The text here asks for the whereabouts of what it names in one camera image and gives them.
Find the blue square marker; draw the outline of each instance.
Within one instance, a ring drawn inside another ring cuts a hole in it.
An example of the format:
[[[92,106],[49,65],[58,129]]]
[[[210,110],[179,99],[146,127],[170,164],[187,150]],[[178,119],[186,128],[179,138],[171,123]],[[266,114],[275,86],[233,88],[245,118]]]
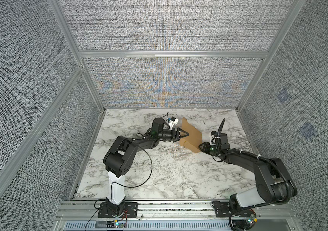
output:
[[[305,137],[306,140],[316,135],[316,129],[310,122],[304,123],[300,127],[300,132]]]
[[[277,95],[277,98],[283,104],[284,102],[287,101],[289,96],[290,95],[288,94],[287,89],[283,88],[281,92]]]

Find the red wire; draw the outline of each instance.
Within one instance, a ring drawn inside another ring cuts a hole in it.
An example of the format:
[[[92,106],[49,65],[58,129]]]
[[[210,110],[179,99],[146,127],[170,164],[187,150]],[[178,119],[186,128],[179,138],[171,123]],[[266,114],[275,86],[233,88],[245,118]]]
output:
[[[124,212],[124,214],[123,214],[123,216],[122,216],[122,218],[121,218],[120,221],[122,221],[122,220],[124,219],[124,215],[125,215],[127,212],[128,212],[128,210],[126,210],[126,211]]]

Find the aluminum frame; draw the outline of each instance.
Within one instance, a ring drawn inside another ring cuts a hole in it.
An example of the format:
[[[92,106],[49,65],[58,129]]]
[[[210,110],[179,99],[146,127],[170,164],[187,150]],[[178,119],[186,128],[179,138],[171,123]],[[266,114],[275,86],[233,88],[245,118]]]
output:
[[[138,202],[137,218],[129,219],[155,219],[155,220],[204,220],[225,219],[217,218],[211,202],[214,200],[134,200]],[[55,223],[60,224],[69,220],[88,220],[96,211],[95,200],[63,201],[56,215]],[[296,226],[299,220],[289,203],[284,205],[264,206],[255,208],[258,219],[287,219],[291,225]],[[91,220],[104,220],[94,216]]]
[[[92,133],[92,136],[91,136],[91,139],[90,139],[90,143],[88,144],[88,148],[86,150],[86,153],[84,154],[84,158],[83,158],[82,164],[80,165],[80,168],[79,168],[77,177],[76,177],[76,179],[74,181],[74,184],[73,184],[73,187],[72,187],[72,191],[69,194],[69,197],[68,197],[69,200],[73,200],[74,195],[77,192],[78,184],[80,184],[80,180],[82,179],[83,174],[84,174],[84,171],[85,171],[85,169],[87,167],[87,163],[88,163],[88,161],[90,159],[91,152],[92,152],[93,146],[94,146],[94,144],[96,142],[96,138],[97,138],[98,132],[100,131],[100,127],[101,127],[102,121],[104,120],[105,114],[106,114],[106,109],[104,109],[100,113],[100,115],[98,116],[98,120],[97,120],[96,126],[95,126],[95,128],[93,130],[93,133]]]
[[[15,177],[20,167],[23,165],[23,162],[28,157],[38,139],[42,136],[42,133],[51,122],[56,112],[59,110],[60,105],[64,102],[66,96],[72,90],[74,84],[81,76],[82,70],[82,66],[77,67],[72,77],[70,77],[64,84],[58,95],[54,98],[52,103],[47,107],[46,111],[33,127],[32,131],[30,131],[28,136],[20,144],[19,148],[16,150],[9,162],[0,172],[0,197],[9,186],[10,182]]]
[[[241,114],[238,112],[237,109],[236,109],[235,113],[237,114],[237,117],[238,117],[238,119],[239,119],[239,121],[240,121],[240,123],[241,123],[241,126],[242,126],[242,128],[243,128],[243,131],[244,131],[245,134],[246,134],[246,137],[247,137],[247,139],[248,139],[248,141],[249,141],[249,143],[250,143],[251,149],[253,150],[253,153],[255,153],[256,155],[259,155],[260,152],[259,152],[259,150],[257,149],[257,147],[256,147],[256,143],[255,143],[254,139],[252,138],[252,136],[251,136],[249,130],[248,130],[247,127],[245,126],[245,123],[243,122],[243,118],[242,118]]]
[[[166,107],[162,107],[162,108],[158,108],[158,107],[147,107],[147,108],[107,108],[107,109],[230,109],[230,110],[235,110],[235,107],[220,107],[220,108],[204,108],[204,107],[192,107],[192,108],[187,108],[187,107],[183,107],[183,108],[166,108]]]
[[[242,111],[247,100],[249,99],[250,95],[254,91],[256,85],[258,84],[259,80],[261,79],[265,70],[267,69],[269,63],[272,61],[273,56],[277,52],[284,37],[286,36],[288,30],[292,26],[292,23],[295,21],[301,8],[305,5],[305,2],[306,2],[306,0],[294,0],[294,2],[292,3],[290,10],[288,11],[285,19],[283,20],[282,25],[281,25],[280,29],[278,30],[276,36],[274,37],[274,40],[269,48],[268,57],[265,58],[265,60],[263,60],[263,62],[260,64],[258,70],[256,71],[255,75],[251,79],[246,90],[244,91],[243,95],[241,96],[240,101],[237,104],[237,109],[239,112]]]
[[[74,59],[76,60],[78,65],[83,65],[83,61],[82,61],[81,57],[78,55],[78,45],[74,39],[73,33],[70,30],[68,23],[66,22],[66,17],[59,4],[59,1],[58,0],[48,0],[48,3],[56,17],[56,21],[58,21],[60,29],[64,34],[66,42],[68,43],[69,48],[74,56]],[[100,94],[98,93],[98,90],[91,78],[91,75],[89,74],[88,71],[86,71],[85,65],[83,65],[83,67],[84,67],[84,72],[83,72],[84,80],[86,81],[87,87],[91,92],[91,95],[97,105],[97,108],[100,110],[100,112],[102,112],[105,107],[104,107],[104,104],[100,97]]]
[[[217,57],[217,58],[266,58],[268,51],[105,51],[80,50],[79,57]]]

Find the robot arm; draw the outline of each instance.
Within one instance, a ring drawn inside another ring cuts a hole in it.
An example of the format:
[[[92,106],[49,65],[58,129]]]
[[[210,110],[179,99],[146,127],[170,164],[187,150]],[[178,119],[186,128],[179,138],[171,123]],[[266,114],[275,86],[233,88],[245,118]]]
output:
[[[224,203],[213,201],[212,205],[215,208],[216,215],[229,217],[231,223],[232,215],[239,215],[242,210],[269,204],[285,204],[291,197],[297,195],[297,188],[279,158],[268,159],[247,151],[230,148],[227,134],[221,133],[224,121],[225,119],[223,119],[217,132],[212,132],[212,135],[214,135],[212,144],[204,142],[199,145],[199,148],[208,155],[218,157],[220,161],[235,164],[253,172],[256,186],[231,195],[226,208],[229,213],[220,212],[224,210],[224,208],[221,208]]]
[[[160,141],[176,142],[189,135],[180,128],[173,129],[176,123],[178,123],[178,119],[174,117],[170,118],[168,123],[163,118],[155,118],[152,121],[152,127],[143,137],[117,137],[103,161],[108,171],[110,185],[104,204],[114,216],[120,216],[123,213],[125,195],[122,185],[124,185],[125,174],[131,168],[136,153],[144,149],[153,149]]]

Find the black cable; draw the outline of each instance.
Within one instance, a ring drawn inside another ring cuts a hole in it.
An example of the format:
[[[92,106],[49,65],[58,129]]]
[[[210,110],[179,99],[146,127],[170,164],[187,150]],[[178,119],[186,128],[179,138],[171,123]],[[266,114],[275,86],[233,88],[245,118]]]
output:
[[[222,132],[223,130],[223,125],[224,125],[224,122],[226,121],[226,119],[223,119],[222,122],[220,123],[220,126],[218,128],[218,132],[215,134],[215,137],[219,137],[220,136],[220,133]],[[217,138],[217,141],[216,141],[216,146],[215,146],[215,153],[217,154],[218,152],[218,148],[220,147],[220,139]]]
[[[90,220],[93,218],[93,216],[97,213],[98,209],[96,210],[96,212],[92,215],[92,217],[87,221],[87,224],[84,226],[84,231],[86,231],[86,227],[88,225],[88,223],[90,222]]]
[[[215,160],[215,159],[214,159],[214,156],[213,156],[213,160]],[[216,161],[216,162],[222,162],[222,160],[215,160],[215,161]]]
[[[97,199],[97,200],[95,200],[95,203],[94,203],[93,207],[95,207],[95,209],[99,209],[101,206],[97,208],[97,207],[96,207],[96,202],[97,202],[97,201],[105,201],[105,200],[106,200],[106,199]]]
[[[163,117],[168,117],[169,118],[169,112],[167,112],[165,115],[163,115],[162,117],[158,117],[158,118],[163,118]]]
[[[112,198],[112,196],[113,196],[113,184],[114,183],[119,184],[120,186],[123,186],[123,187],[126,187],[126,188],[137,188],[137,187],[140,187],[141,185],[143,185],[144,183],[146,183],[150,179],[151,174],[152,174],[152,169],[153,169],[152,159],[151,159],[150,155],[147,153],[146,150],[144,150],[140,146],[139,146],[139,148],[142,149],[148,155],[148,158],[150,158],[150,161],[151,161],[151,172],[150,172],[150,175],[148,176],[148,178],[147,178],[147,180],[145,182],[143,182],[142,184],[137,185],[137,186],[125,186],[125,185],[119,184],[118,182],[112,182],[111,183],[111,187],[110,187],[110,198]]]
[[[167,124],[167,121],[168,121],[168,119],[166,119],[165,120],[165,123],[164,123],[165,128],[168,128],[169,127],[169,126],[166,125]]]

